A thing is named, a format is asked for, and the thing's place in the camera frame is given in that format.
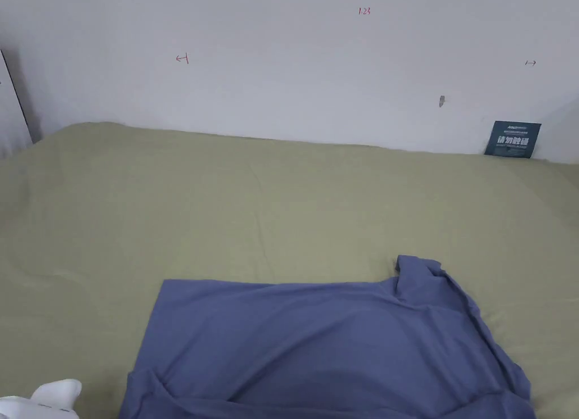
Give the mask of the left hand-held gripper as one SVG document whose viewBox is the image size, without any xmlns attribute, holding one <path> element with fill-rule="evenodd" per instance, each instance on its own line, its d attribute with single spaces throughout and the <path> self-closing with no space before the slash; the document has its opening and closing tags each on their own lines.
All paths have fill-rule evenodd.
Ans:
<svg viewBox="0 0 579 419">
<path fill-rule="evenodd" d="M 30 398 L 1 398 L 1 418 L 78 418 L 74 404 L 82 391 L 76 379 L 64 379 L 40 386 Z"/>
</svg>

